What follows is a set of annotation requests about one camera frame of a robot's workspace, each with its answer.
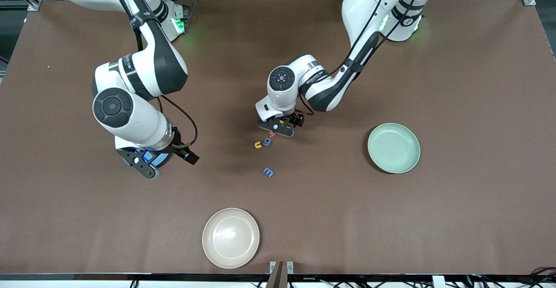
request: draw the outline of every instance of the green led light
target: green led light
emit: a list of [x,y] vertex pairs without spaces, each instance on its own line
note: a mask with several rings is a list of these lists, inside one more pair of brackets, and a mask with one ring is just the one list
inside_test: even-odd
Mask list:
[[381,24],[379,25],[379,31],[382,31],[382,30],[384,29],[384,25],[386,25],[386,21],[388,21],[388,15],[386,15],[386,16],[383,18]]
[[413,31],[416,31],[419,28],[419,21],[421,21],[422,17],[423,17],[422,15],[419,15],[419,19],[417,19],[417,22],[415,22],[415,27],[413,28]]
[[183,20],[182,19],[174,19],[172,18],[172,23],[175,27],[175,31],[177,31],[178,33],[183,33],[183,31],[185,30],[183,27]]

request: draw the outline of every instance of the brown table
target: brown table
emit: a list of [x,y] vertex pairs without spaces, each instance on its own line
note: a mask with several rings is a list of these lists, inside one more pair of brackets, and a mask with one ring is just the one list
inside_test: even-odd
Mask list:
[[[262,238],[231,272],[265,272],[270,260],[366,274],[556,264],[556,63],[520,0],[431,1],[417,34],[385,43],[338,108],[254,148],[270,70],[305,53],[329,70],[344,58],[340,7],[200,1],[174,42],[190,75],[171,98],[199,126],[201,160],[171,159],[149,181],[91,111],[95,67],[135,50],[125,15],[45,1],[0,86],[0,271],[230,272],[201,247],[207,219],[226,207],[249,211]],[[179,112],[165,114],[191,137]],[[370,162],[367,136],[384,122],[419,137],[411,172]]]

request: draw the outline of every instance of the blue letter m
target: blue letter m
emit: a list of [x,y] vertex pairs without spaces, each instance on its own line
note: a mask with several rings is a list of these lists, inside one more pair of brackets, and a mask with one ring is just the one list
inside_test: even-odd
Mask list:
[[268,167],[265,167],[265,169],[263,169],[262,172],[265,173],[268,177],[272,177],[272,175],[274,175],[274,172]]

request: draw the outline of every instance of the green plate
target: green plate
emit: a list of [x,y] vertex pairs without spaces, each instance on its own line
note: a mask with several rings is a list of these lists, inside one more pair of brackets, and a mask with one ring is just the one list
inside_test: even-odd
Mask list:
[[377,126],[369,135],[367,149],[378,167],[394,174],[413,169],[421,156],[421,147],[415,134],[396,123]]

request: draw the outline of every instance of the plate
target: plate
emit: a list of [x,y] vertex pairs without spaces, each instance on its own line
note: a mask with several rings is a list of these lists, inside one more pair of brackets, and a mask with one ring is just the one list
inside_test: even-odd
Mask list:
[[421,156],[421,147],[415,134],[397,123],[377,126],[369,135],[367,149],[378,167],[394,174],[413,169]]
[[242,209],[218,211],[203,230],[205,255],[219,268],[239,268],[247,264],[257,252],[259,240],[257,222]]

